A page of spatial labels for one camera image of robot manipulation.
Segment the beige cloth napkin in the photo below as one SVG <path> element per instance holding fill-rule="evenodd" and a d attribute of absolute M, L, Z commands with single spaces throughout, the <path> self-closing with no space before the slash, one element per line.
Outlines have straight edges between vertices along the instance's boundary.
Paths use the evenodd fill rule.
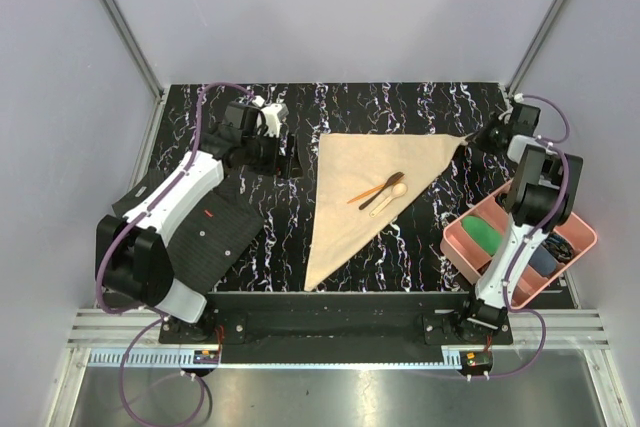
<path fill-rule="evenodd" d="M 449 134 L 321 135 L 304 290 L 318 287 L 363 249 L 466 144 Z"/>

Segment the beige wooden spoon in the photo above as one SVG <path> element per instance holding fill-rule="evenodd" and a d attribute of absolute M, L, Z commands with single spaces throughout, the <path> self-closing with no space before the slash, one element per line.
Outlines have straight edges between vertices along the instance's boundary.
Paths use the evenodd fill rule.
<path fill-rule="evenodd" d="M 408 191 L 408 187 L 404 183 L 397 183 L 393 186 L 389 195 L 377 205 L 370 213 L 370 217 L 376 217 L 379 215 L 391 202 L 404 196 Z"/>

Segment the orange plastic knife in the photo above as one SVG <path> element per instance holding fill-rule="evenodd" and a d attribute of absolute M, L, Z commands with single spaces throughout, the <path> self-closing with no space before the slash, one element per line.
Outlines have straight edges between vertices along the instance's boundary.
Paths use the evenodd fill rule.
<path fill-rule="evenodd" d="M 383 187 L 384 187 L 384 184 L 380 184 L 378 186 L 375 186 L 375 187 L 373 187 L 373 188 L 371 188 L 371 189 L 369 189 L 369 190 L 357 195 L 356 197 L 350 199 L 349 201 L 347 201 L 347 204 L 351 204 L 351 203 L 354 203 L 354 202 L 359 201 L 361 199 L 368 198 L 369 196 L 373 195 L 374 193 L 377 193 L 377 192 L 381 191 L 383 189 Z"/>

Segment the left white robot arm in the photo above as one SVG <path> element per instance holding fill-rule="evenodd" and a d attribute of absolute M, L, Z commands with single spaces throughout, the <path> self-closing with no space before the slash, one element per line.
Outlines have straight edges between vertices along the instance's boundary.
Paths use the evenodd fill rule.
<path fill-rule="evenodd" d="M 181 320 L 181 331 L 196 343 L 215 333 L 216 319 L 205 312 L 205 296 L 180 280 L 168 246 L 188 215 L 225 179 L 226 171 L 245 167 L 275 177 L 299 177 L 297 141 L 283 136 L 288 115 L 283 103 L 231 102 L 222 121 L 205 133 L 197 128 L 192 148 L 176 169 L 122 216 L 105 216 L 96 229 L 95 292 L 101 308 L 107 289 L 162 316 Z"/>

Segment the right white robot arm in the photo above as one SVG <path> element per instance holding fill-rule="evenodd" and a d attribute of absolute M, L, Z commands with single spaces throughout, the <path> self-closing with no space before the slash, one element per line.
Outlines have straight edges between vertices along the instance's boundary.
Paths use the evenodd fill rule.
<path fill-rule="evenodd" d="M 564 134 L 559 139 L 538 134 L 541 110 L 529 100 L 555 106 L 537 95 L 516 94 L 509 98 L 508 110 L 472 138 L 488 153 L 504 151 L 517 169 L 505 200 L 506 233 L 453 321 L 455 334 L 466 343 L 476 343 L 501 328 L 531 257 L 556 227 L 567 222 L 577 196 L 584 159 L 560 148 L 569 138 L 569 121 L 560 115 Z"/>

